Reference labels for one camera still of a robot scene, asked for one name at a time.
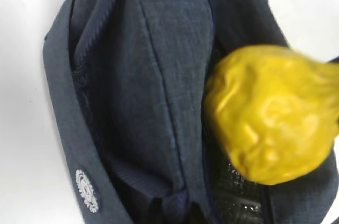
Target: dark fabric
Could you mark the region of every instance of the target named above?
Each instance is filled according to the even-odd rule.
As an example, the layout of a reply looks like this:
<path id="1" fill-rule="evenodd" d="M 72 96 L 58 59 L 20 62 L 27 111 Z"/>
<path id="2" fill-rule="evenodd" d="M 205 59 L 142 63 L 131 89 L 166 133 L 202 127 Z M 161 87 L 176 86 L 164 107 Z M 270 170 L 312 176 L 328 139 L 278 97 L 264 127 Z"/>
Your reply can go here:
<path id="1" fill-rule="evenodd" d="M 336 219 L 332 224 L 339 224 L 339 218 Z"/>
<path id="2" fill-rule="evenodd" d="M 235 223 L 215 207 L 219 189 L 210 180 L 219 177 L 203 157 L 201 100 L 219 59 L 211 57 L 215 39 L 225 54 L 247 44 L 286 45 L 267 0 L 65 1 L 43 56 L 86 223 L 177 224 L 197 216 L 195 223 Z M 97 213 L 78 193 L 77 169 L 93 183 Z M 267 204 L 262 190 L 252 200 L 265 205 L 265 224 L 318 224 L 337 183 L 331 155 L 308 176 L 265 187 Z"/>

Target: denim-like fabric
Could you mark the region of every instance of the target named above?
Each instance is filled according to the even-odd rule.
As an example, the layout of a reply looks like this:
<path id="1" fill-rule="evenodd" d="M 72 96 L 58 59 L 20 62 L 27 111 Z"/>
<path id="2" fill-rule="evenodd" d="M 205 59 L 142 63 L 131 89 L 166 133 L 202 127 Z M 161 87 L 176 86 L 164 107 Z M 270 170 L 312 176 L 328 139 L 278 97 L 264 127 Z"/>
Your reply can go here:
<path id="1" fill-rule="evenodd" d="M 219 224 L 200 120 L 214 38 L 226 52 L 286 45 L 266 0 L 65 1 L 44 63 L 71 177 L 84 170 L 99 200 L 91 213 L 73 180 L 86 223 L 175 224 L 194 203 Z M 331 155 L 315 173 L 270 187 L 275 224 L 318 224 L 336 190 Z"/>

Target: bag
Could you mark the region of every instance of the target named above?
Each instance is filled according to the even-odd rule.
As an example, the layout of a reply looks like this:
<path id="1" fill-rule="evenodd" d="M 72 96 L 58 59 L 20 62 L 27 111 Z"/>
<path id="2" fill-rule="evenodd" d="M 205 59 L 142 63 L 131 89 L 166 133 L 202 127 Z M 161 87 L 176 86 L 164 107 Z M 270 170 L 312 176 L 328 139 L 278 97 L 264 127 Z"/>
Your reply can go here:
<path id="1" fill-rule="evenodd" d="M 50 96 L 86 223 L 319 224 L 333 152 L 263 186 L 221 154 L 201 114 L 223 55 L 287 43 L 267 0 L 66 0 L 46 36 Z"/>

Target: yellow object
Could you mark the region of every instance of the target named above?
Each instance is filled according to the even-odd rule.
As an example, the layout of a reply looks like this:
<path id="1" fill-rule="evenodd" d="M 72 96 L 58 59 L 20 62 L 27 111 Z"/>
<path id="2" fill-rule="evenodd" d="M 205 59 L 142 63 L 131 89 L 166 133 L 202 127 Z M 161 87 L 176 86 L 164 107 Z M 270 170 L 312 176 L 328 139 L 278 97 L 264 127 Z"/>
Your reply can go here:
<path id="1" fill-rule="evenodd" d="M 339 134 L 339 65 L 277 46 L 241 48 L 214 68 L 203 108 L 246 179 L 290 181 L 317 168 Z"/>

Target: seam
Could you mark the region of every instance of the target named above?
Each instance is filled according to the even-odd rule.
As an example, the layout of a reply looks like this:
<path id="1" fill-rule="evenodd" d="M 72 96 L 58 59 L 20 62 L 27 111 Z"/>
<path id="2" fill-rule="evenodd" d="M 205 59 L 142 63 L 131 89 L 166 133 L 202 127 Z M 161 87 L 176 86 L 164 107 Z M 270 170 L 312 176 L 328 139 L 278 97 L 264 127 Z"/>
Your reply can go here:
<path id="1" fill-rule="evenodd" d="M 213 49 L 213 42 L 214 39 L 217 36 L 217 26 L 216 26 L 216 12 L 213 10 L 213 7 L 215 5 L 215 1 L 214 0 L 204 0 L 204 10 L 205 13 L 208 15 L 208 19 L 210 22 L 212 22 L 211 24 L 211 31 L 206 31 L 206 34 L 208 36 L 209 39 L 209 44 L 210 46 L 207 47 L 206 52 L 208 53 L 212 53 L 212 49 Z"/>
<path id="2" fill-rule="evenodd" d="M 147 30 L 147 33 L 148 33 L 148 39 L 150 41 L 152 53 L 154 55 L 154 58 L 155 58 L 155 61 L 156 61 L 157 67 L 158 67 L 158 71 L 159 71 L 161 79 L 162 79 L 162 86 L 163 86 L 163 92 L 164 92 L 166 106 L 167 106 L 167 110 L 168 110 L 168 116 L 169 116 L 169 120 L 171 122 L 171 127 L 172 127 L 174 142 L 175 142 L 175 147 L 177 149 L 177 156 L 179 158 L 180 173 L 181 173 L 181 176 L 183 177 L 184 187 L 186 187 L 186 177 L 185 177 L 185 174 L 184 174 L 183 165 L 182 165 L 182 161 L 181 161 L 181 151 L 180 151 L 180 147 L 179 147 L 179 143 L 178 143 L 178 139 L 177 139 L 177 133 L 176 133 L 175 126 L 174 126 L 174 119 L 173 119 L 172 110 L 170 108 L 170 100 L 168 98 L 168 93 L 167 93 L 167 88 L 166 88 L 166 81 L 165 81 L 164 74 L 163 74 L 161 66 L 160 66 L 159 57 L 158 57 L 157 52 L 156 52 L 155 47 L 154 47 L 154 41 L 153 41 L 153 38 L 152 38 L 152 35 L 151 35 L 151 32 L 150 32 L 150 27 L 149 27 L 149 23 L 148 23 L 148 20 L 147 20 L 147 17 L 146 17 L 145 9 L 144 9 L 144 7 L 142 5 L 141 0 L 138 0 L 138 2 L 139 2 L 139 6 L 141 8 L 142 17 L 143 17 L 143 19 L 145 21 L 145 26 L 146 26 L 146 30 Z"/>
<path id="3" fill-rule="evenodd" d="M 97 0 L 88 19 L 78 44 L 74 50 L 74 73 L 83 73 L 91 51 L 97 45 L 107 27 L 108 20 L 117 0 Z"/>

